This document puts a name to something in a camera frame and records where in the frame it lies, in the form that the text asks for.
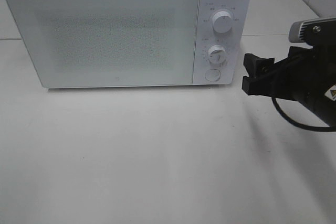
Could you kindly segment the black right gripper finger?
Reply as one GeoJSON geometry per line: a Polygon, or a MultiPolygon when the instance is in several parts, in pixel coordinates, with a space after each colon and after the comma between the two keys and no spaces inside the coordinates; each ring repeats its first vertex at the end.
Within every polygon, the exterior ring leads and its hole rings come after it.
{"type": "Polygon", "coordinates": [[[243,65],[249,77],[260,77],[269,71],[273,66],[274,58],[261,58],[251,53],[244,55],[243,65]]]}
{"type": "Polygon", "coordinates": [[[265,78],[244,76],[241,88],[247,95],[271,97],[271,82],[265,78]]]}

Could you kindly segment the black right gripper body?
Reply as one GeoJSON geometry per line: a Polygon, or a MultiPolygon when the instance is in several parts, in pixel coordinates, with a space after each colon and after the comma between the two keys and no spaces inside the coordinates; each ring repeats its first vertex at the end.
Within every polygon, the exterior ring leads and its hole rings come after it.
{"type": "Polygon", "coordinates": [[[277,102],[294,100],[335,127],[335,101],[326,92],[335,85],[335,46],[290,47],[287,58],[274,62],[271,74],[271,100],[276,111],[295,127],[307,127],[291,118],[277,102]]]}

